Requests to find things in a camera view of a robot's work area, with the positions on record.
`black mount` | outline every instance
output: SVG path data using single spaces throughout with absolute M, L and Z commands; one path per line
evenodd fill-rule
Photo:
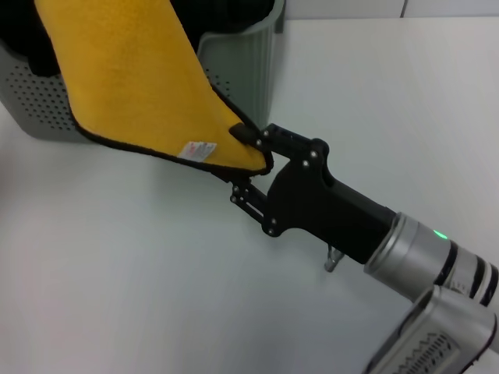
M 243 124 L 231 134 L 262 152 L 289 159 L 265 196 L 251 180 L 231 180 L 231 201 L 278 237 L 301 228 L 358 263 L 366 263 L 391 229 L 395 212 L 333 178 L 327 169 L 329 146 L 320 139 L 269 125 L 260 134 Z

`gray plastic basket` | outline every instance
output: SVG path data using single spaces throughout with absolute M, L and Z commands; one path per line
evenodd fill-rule
M 285 0 L 275 0 L 267 18 L 240 34 L 205 34 L 198 58 L 207 77 L 260 127 L 267 125 L 271 100 L 271 60 L 276 25 Z M 35 76 L 24 58 L 0 44 L 0 101 L 29 135 L 85 143 L 74 128 L 60 76 Z

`yellow towel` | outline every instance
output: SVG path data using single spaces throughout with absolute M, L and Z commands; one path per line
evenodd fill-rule
M 241 119 L 212 90 L 169 0 L 35 4 L 84 135 L 208 171 L 271 168 L 229 134 Z

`white surface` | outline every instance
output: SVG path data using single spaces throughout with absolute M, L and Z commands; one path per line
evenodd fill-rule
M 287 0 L 291 19 L 398 18 L 404 0 Z
M 499 264 L 498 32 L 289 22 L 272 120 L 327 140 L 338 179 Z M 266 237 L 208 174 L 0 118 L 2 373 L 356 374 L 409 307 L 349 259 L 324 274 L 310 235 Z
M 409 0 L 405 17 L 499 16 L 498 0 Z

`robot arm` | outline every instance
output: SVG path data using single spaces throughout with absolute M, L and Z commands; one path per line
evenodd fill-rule
M 276 125 L 260 135 L 236 126 L 232 135 L 289 159 L 266 196 L 249 179 L 230 181 L 231 201 L 258 221 L 267 235 L 277 237 L 289 228 L 306 230 L 327 243 L 326 270 L 332 271 L 348 256 L 364 264 L 364 271 L 373 278 L 415 302 L 366 374 L 427 374 L 435 369 L 455 374 L 487 348 L 499 353 L 496 266 L 336 180 L 327 169 L 329 148 L 323 140 L 307 139 Z M 427 360 L 431 356 L 418 345 L 422 331 L 448 337 L 451 348 L 446 354 L 452 355 L 452 365 L 450 359 L 436 360 L 440 366 L 425 361 L 423 369 L 417 368 L 415 357 L 421 354 L 421 360 Z

